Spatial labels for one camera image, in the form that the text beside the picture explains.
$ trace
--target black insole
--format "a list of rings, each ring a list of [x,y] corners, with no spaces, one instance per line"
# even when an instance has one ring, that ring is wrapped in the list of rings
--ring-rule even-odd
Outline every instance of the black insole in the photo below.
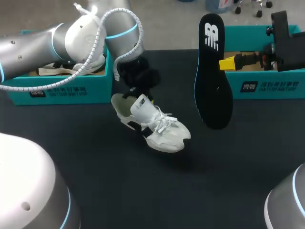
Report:
[[[199,60],[194,96],[202,120],[211,129],[225,128],[231,119],[233,95],[219,61],[224,59],[224,22],[206,14],[199,24]]]

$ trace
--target black table surface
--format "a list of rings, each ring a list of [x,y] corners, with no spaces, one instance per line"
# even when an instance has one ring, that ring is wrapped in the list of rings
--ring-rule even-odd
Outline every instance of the black table surface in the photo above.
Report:
[[[0,132],[50,154],[83,229],[265,229],[268,193],[305,161],[305,101],[234,101],[229,126],[210,130],[193,98],[198,51],[145,56],[162,75],[155,104],[192,134],[183,151],[150,149],[110,104],[15,107],[1,93]]]

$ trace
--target yellow part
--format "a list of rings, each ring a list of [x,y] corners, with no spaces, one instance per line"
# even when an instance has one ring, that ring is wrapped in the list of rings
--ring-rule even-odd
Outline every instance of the yellow part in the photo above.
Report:
[[[234,57],[235,56],[232,56],[219,61],[220,70],[235,70]]]

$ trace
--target teal shoe box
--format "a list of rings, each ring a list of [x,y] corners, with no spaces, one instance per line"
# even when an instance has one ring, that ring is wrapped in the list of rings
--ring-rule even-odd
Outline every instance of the teal shoe box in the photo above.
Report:
[[[37,92],[7,92],[15,105],[45,104],[103,104],[110,103],[113,79],[113,60],[107,48],[103,75],[77,76],[76,79],[58,88]],[[29,76],[29,74],[6,81],[3,85],[33,87],[51,84],[68,76]]]
[[[262,51],[274,42],[266,35],[267,25],[226,26],[226,52]],[[289,25],[289,33],[301,32],[297,25]],[[234,99],[303,99],[305,98],[305,69],[287,72],[253,71],[226,72]]]

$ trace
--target shoe tongue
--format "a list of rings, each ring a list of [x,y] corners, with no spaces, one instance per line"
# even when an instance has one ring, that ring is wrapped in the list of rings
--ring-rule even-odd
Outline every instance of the shoe tongue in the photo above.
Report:
[[[152,118],[159,113],[158,109],[154,107],[152,102],[144,94],[141,94],[134,102],[130,111],[141,123],[151,122]]]

